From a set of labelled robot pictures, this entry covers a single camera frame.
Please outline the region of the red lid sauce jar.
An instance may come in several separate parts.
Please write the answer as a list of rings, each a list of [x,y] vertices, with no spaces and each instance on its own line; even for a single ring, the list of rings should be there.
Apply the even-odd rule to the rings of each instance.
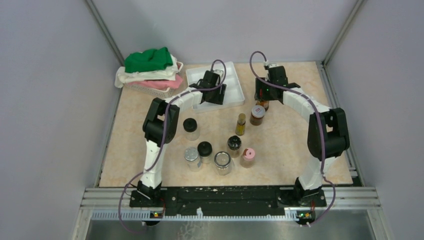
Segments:
[[[270,107],[270,101],[269,100],[257,99],[255,104],[258,105],[258,106],[262,106],[265,109],[265,111],[268,111],[268,109]]]

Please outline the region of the white divided plastic tray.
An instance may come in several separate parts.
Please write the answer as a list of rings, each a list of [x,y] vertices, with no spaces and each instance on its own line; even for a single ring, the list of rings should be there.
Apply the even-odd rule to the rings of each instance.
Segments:
[[[226,85],[226,90],[223,98],[223,104],[220,105],[204,102],[202,104],[195,105],[193,106],[193,110],[196,114],[241,106],[245,103],[245,96],[234,63],[232,61],[228,61],[224,64],[226,66],[226,77],[224,81],[224,84]],[[205,71],[209,70],[210,68],[210,65],[203,67],[187,68],[185,70],[187,83],[189,85],[196,83],[204,76]]]

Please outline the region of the white lid sauce jar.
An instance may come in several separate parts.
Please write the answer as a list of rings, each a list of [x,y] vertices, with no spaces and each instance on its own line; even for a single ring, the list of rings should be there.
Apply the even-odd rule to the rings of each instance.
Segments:
[[[250,112],[250,123],[253,126],[259,126],[262,124],[263,122],[263,118],[265,116],[266,110],[263,106],[261,105],[255,105],[254,107],[252,107],[251,112]]]

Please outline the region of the black cap sesame jar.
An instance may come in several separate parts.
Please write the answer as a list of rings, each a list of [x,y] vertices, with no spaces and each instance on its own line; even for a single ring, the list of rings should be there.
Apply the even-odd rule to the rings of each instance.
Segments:
[[[187,118],[183,121],[184,135],[189,141],[195,141],[200,137],[200,129],[194,118]]]

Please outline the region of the gold cap yellow bottle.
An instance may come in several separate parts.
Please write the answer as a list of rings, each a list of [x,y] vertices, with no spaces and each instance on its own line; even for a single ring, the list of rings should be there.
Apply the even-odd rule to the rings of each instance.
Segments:
[[[242,136],[245,134],[245,128],[246,128],[246,115],[244,113],[240,113],[238,115],[235,133],[238,136]]]

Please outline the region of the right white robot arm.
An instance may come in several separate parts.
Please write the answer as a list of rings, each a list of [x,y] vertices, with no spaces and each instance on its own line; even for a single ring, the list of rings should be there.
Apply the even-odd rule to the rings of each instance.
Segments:
[[[255,80],[255,99],[279,101],[308,123],[307,147],[311,160],[296,178],[293,189],[294,202],[307,206],[320,192],[331,164],[350,147],[346,113],[342,108],[330,108],[318,102],[298,84],[289,83],[284,66],[266,63],[264,69],[266,77]]]

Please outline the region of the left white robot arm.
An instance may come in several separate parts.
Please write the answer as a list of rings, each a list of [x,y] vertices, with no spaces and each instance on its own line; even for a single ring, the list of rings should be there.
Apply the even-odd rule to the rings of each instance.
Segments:
[[[226,73],[226,70],[207,70],[203,78],[181,93],[152,100],[142,126],[146,157],[136,190],[147,206],[154,207],[160,202],[165,151],[176,135],[180,113],[204,102],[223,104]]]

